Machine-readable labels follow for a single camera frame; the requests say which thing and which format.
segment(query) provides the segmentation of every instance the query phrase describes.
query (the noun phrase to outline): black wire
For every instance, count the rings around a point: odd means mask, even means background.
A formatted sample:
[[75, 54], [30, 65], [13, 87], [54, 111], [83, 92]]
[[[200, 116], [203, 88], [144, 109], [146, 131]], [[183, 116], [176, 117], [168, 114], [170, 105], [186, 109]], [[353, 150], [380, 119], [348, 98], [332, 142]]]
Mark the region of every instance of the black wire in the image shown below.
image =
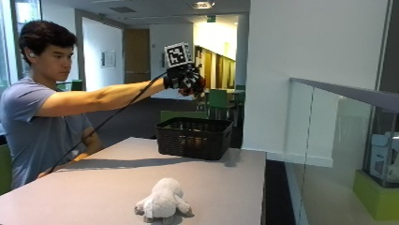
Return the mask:
[[63, 159], [67, 157], [67, 155], [75, 150], [75, 148], [78, 147], [79, 144], [82, 144], [92, 135], [94, 133], [108, 123], [108, 121], [114, 118], [114, 116], [116, 114], [119, 114], [122, 111], [124, 111], [128, 106], [142, 97], [142, 95], [148, 91], [148, 89], [151, 88], [151, 86], [154, 85], [154, 83], [167, 74], [163, 73], [160, 76], [158, 76], [155, 79], [151, 80], [148, 86], [142, 90], [142, 92], [138, 94], [138, 96], [134, 98], [134, 100], [130, 102], [130, 104], [127, 106], [124, 106], [112, 116], [110, 116], [110, 118], [106, 119], [106, 121], [103, 121], [103, 123], [92, 130], [92, 132], [82, 139], [80, 143], [78, 143], [72, 149], [64, 154], [64, 156], [59, 159], [59, 161], [54, 164], [54, 166], [51, 167], [50, 170], [50, 174], [54, 172], [55, 168], [58, 167], [58, 165], [60, 164], [60, 162], [63, 161]]

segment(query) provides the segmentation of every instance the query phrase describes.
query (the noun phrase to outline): white pillar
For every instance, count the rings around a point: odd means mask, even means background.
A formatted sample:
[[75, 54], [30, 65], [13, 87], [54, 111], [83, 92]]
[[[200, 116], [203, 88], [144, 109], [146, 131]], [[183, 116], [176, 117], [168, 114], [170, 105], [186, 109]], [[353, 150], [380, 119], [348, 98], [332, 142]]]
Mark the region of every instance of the white pillar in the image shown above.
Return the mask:
[[240, 15], [237, 25], [236, 85], [245, 85], [248, 81], [249, 33], [251, 15]]

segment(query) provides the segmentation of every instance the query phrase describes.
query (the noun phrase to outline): green chair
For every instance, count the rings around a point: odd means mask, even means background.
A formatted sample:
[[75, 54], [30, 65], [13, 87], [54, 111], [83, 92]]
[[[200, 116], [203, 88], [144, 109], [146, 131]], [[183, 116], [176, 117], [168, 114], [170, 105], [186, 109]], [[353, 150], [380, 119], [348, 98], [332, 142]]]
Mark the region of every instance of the green chair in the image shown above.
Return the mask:
[[83, 91], [83, 90], [84, 90], [84, 81], [83, 80], [72, 80], [71, 91]]
[[245, 119], [245, 106], [247, 106], [247, 93], [244, 92], [237, 95], [237, 107], [243, 119]]
[[162, 111], [162, 123], [175, 117], [208, 119], [208, 112]]
[[231, 118], [231, 110], [235, 110], [235, 126], [237, 127], [237, 110], [235, 103], [231, 103], [227, 90], [209, 90], [209, 114], [211, 110], [216, 111], [216, 119], [221, 118], [220, 110], [227, 111], [227, 117]]
[[11, 191], [13, 167], [11, 150], [7, 144], [0, 145], [0, 195]]
[[60, 82], [58, 84], [58, 88], [63, 91], [70, 91], [71, 90], [71, 82]]
[[201, 93], [197, 97], [196, 97], [196, 101], [197, 101], [197, 111], [209, 111], [209, 102], [208, 102], [208, 98], [207, 98], [207, 93]]

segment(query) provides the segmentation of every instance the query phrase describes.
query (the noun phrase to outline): floor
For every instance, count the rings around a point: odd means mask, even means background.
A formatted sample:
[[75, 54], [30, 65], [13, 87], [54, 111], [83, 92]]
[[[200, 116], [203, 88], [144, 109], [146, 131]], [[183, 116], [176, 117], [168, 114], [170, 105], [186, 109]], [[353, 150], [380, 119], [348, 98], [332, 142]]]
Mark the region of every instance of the floor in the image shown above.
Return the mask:
[[[98, 133], [106, 147], [124, 141], [128, 137], [155, 138], [162, 111], [196, 111], [196, 101], [147, 98], [122, 111], [91, 112], [90, 120], [95, 127], [110, 119]], [[231, 147], [241, 148], [244, 122], [233, 128]], [[291, 204], [285, 164], [268, 161], [265, 171], [265, 198], [263, 224], [292, 225], [295, 217]]]

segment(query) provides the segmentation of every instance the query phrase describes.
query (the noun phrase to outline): short sleeve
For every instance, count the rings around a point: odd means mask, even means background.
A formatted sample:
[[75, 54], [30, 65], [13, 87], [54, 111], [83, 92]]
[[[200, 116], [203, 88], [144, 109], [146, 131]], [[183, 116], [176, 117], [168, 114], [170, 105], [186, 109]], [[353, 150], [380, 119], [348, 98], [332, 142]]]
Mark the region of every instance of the short sleeve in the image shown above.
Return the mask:
[[3, 95], [3, 107], [9, 116], [30, 123], [54, 93], [53, 89], [38, 83], [22, 82], [11, 86]]

